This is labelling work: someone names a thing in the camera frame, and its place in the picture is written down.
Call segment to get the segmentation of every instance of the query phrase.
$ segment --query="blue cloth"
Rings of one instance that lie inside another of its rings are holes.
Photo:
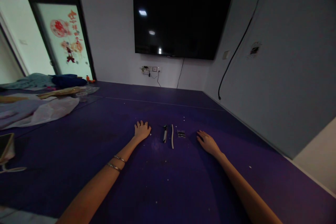
[[[73,86],[85,86],[87,81],[82,78],[77,78],[77,75],[52,75],[51,80],[59,88],[71,88]]]
[[[16,82],[1,85],[3,88],[7,89],[24,89],[24,88],[43,88],[49,86],[55,86],[51,82],[52,77],[49,75],[44,75],[41,73],[33,73],[22,79],[17,80]]]

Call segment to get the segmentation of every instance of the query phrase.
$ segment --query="chinese decoration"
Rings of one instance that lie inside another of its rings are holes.
[[[65,37],[71,35],[69,31],[69,23],[64,22],[63,20],[52,20],[50,23],[50,28],[57,37]]]
[[[83,46],[81,44],[82,39],[79,38],[80,31],[77,28],[77,20],[76,20],[77,13],[71,10],[71,12],[68,14],[69,22],[65,22],[61,19],[58,20],[52,20],[50,22],[50,28],[53,34],[56,37],[64,37],[67,38],[68,41],[63,41],[61,43],[61,47],[66,52],[66,62],[69,63],[70,61],[72,63],[78,64],[78,61],[75,60],[75,57],[77,54],[79,54],[80,58],[82,58],[82,51]],[[73,32],[69,30],[69,23],[71,24],[71,28]]]

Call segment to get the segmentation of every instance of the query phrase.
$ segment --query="door frame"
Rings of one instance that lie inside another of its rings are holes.
[[[86,51],[87,51],[87,57],[88,57],[89,64],[90,64],[92,78],[94,80],[97,80],[96,73],[95,73],[95,68],[94,68],[94,65],[93,65],[91,47],[90,47],[90,43],[89,43],[89,37],[88,37],[87,28],[86,28],[86,23],[85,23],[85,18],[84,18],[84,13],[83,13],[81,0],[28,0],[28,1],[29,1],[29,4],[30,4],[30,7],[32,9],[35,21],[36,21],[37,26],[38,26],[38,29],[41,33],[45,48],[48,52],[50,62],[51,62],[52,67],[55,71],[55,74],[57,74],[57,75],[61,74],[61,71],[60,71],[60,68],[58,66],[53,48],[51,47],[46,28],[44,27],[44,24],[43,24],[43,21],[42,21],[41,14],[40,14],[40,12],[37,8],[37,4],[39,4],[39,3],[44,4],[45,3],[45,4],[76,5],[80,25],[81,25],[81,28],[82,28],[82,34],[83,34],[83,37],[84,37],[84,44],[85,44]]]

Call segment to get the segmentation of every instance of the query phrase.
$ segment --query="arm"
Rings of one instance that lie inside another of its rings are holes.
[[[197,132],[197,140],[201,146],[211,155],[213,155],[225,173],[229,177],[235,188],[244,208],[252,223],[282,223],[275,213],[268,207],[250,184],[240,175],[235,167],[229,162],[227,157],[220,151],[214,139],[204,131]]]
[[[121,151],[118,152],[117,156],[127,161],[135,147],[148,137],[151,129],[151,127],[148,127],[147,122],[145,124],[142,121],[141,123],[137,122],[137,125],[135,125],[134,137]],[[125,166],[123,161],[116,158],[112,158],[110,164],[115,165],[119,169],[123,169]],[[118,176],[119,171],[110,166],[104,166],[103,169],[101,169],[100,172],[98,172],[79,192],[76,198],[58,219],[57,224],[89,223]]]

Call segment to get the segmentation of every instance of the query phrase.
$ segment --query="folded blanket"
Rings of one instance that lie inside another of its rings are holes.
[[[1,85],[3,88],[7,89],[24,89],[24,88],[43,88],[43,87],[49,87],[49,86],[55,86],[54,83],[52,83],[52,76],[44,75],[41,73],[33,73],[31,75],[28,75],[22,79],[17,80],[16,82],[4,84]]]

